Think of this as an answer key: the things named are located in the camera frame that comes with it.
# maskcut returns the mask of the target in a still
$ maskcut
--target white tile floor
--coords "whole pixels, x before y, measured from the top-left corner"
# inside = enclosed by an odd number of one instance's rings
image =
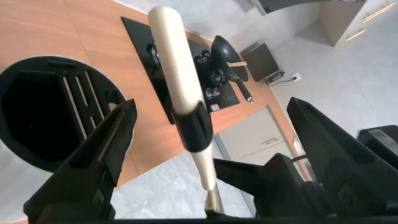
[[[343,47],[325,45],[319,23],[274,48],[298,82],[272,87],[286,109],[294,96],[315,105],[356,137],[361,129],[398,125],[398,14]]]
[[[215,158],[222,158],[214,150]],[[240,190],[218,181],[227,215],[252,217]],[[113,193],[111,203],[117,219],[205,218],[206,192],[191,155],[179,154]]]

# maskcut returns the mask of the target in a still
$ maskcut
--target black cooktop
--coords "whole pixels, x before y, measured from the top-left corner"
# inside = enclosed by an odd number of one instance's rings
[[[148,51],[150,45],[154,43],[150,27],[125,17],[122,17],[122,21],[127,29],[127,33],[129,34],[132,43],[137,50],[138,56],[148,74],[150,82],[152,83],[152,86],[154,87],[156,94],[162,103],[163,109],[165,110],[170,123],[174,124],[171,98],[169,95],[169,90],[167,89],[163,71]],[[188,40],[188,44],[193,57],[200,55],[204,50],[210,51],[208,46],[192,40]],[[229,83],[214,89],[207,86],[206,83],[201,82],[201,87],[202,91],[205,93],[204,96],[207,110],[210,112],[218,111],[239,103],[239,100],[236,97],[231,84]]]

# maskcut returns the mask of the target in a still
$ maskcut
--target black appliance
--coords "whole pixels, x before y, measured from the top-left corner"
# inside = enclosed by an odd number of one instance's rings
[[[167,118],[171,124],[174,124],[172,102],[150,27],[125,17],[122,17],[122,21],[137,50],[150,82],[162,103]],[[209,46],[192,40],[188,40],[188,44],[197,68],[207,110],[213,112],[238,104],[238,97],[233,91],[231,84],[220,75],[217,69],[212,67]]]
[[[398,170],[398,126],[361,130],[358,141]]]
[[[256,82],[264,80],[270,84],[285,74],[266,44],[250,46],[243,50],[241,55]]]

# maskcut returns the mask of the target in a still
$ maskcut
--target cabinet door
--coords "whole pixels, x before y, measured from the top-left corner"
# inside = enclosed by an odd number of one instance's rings
[[[283,134],[268,107],[237,122],[219,135],[232,160],[284,141]]]
[[[265,165],[275,154],[281,153],[290,158],[294,158],[293,152],[287,142],[282,142],[272,147],[268,147],[267,149],[260,150],[248,156],[242,157],[236,161],[244,162],[247,164],[255,164],[263,166]],[[302,168],[300,167],[298,162],[294,162],[294,166],[296,167],[298,173],[303,179],[306,179]]]

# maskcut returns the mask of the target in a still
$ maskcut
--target cabinet handle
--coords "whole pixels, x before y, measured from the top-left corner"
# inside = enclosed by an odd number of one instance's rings
[[[267,144],[267,145],[269,145],[269,144],[272,144],[272,143],[274,143],[274,142],[276,142],[276,141],[279,141],[279,139],[277,139],[277,138],[272,138],[272,139],[268,139],[268,140],[262,142],[261,144]]]

